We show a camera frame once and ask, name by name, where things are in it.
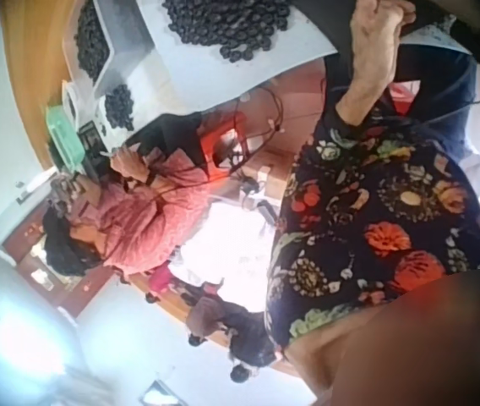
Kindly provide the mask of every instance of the green container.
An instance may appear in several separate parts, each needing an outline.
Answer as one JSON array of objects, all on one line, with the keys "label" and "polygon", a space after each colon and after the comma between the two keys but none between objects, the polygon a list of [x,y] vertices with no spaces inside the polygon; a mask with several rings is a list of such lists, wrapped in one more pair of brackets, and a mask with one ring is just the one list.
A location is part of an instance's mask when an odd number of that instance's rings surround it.
[{"label": "green container", "polygon": [[63,163],[70,172],[74,172],[85,158],[85,149],[63,111],[63,106],[46,109],[46,126],[54,145],[62,156]]}]

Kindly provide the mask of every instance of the white cloth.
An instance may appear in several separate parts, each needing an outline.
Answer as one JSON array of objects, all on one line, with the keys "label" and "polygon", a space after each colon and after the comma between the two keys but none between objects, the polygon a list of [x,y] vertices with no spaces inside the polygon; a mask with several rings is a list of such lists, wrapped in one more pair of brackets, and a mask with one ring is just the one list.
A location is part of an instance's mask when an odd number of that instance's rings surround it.
[{"label": "white cloth", "polygon": [[169,269],[194,286],[223,279],[218,291],[223,300],[263,311],[274,233],[258,211],[216,202],[203,227],[180,249],[181,260]]}]

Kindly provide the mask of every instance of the floral print clothing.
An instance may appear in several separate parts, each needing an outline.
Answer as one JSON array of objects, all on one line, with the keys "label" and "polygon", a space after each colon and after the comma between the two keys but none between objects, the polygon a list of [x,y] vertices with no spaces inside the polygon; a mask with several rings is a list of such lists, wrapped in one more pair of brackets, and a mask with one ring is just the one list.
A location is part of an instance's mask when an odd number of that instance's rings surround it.
[{"label": "floral print clothing", "polygon": [[269,269],[275,344],[444,275],[480,268],[480,205],[441,144],[376,108],[352,137],[334,108],[293,165]]}]

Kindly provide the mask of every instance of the red chair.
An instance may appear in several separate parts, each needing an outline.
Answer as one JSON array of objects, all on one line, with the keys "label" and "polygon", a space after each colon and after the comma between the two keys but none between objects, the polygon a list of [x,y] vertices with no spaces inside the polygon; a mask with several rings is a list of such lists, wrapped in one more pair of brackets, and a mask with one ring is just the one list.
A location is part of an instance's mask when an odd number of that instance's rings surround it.
[{"label": "red chair", "polygon": [[211,131],[203,134],[200,137],[200,144],[203,148],[206,161],[208,162],[208,174],[211,182],[215,182],[219,179],[225,179],[228,177],[228,169],[221,169],[217,167],[214,161],[215,148],[221,142],[222,137],[235,131],[238,144],[242,148],[242,153],[245,157],[249,156],[248,139],[246,138],[246,116],[242,112],[236,112],[230,114],[224,120],[222,120],[217,127]]}]

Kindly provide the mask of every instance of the white container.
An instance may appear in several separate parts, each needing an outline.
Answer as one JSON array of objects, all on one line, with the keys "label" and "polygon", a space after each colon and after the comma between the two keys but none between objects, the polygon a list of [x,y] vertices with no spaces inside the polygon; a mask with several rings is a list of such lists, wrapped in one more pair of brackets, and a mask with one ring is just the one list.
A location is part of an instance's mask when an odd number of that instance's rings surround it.
[{"label": "white container", "polygon": [[75,131],[89,123],[93,118],[93,103],[82,102],[79,90],[73,82],[62,82],[62,104],[69,122],[73,125]]},{"label": "white container", "polygon": [[95,84],[79,67],[78,48],[74,36],[79,28],[79,15],[85,0],[75,0],[63,37],[63,55],[80,99],[95,100],[126,83],[133,69],[153,48],[150,33],[136,0],[93,0],[101,29],[109,48],[109,56]]}]

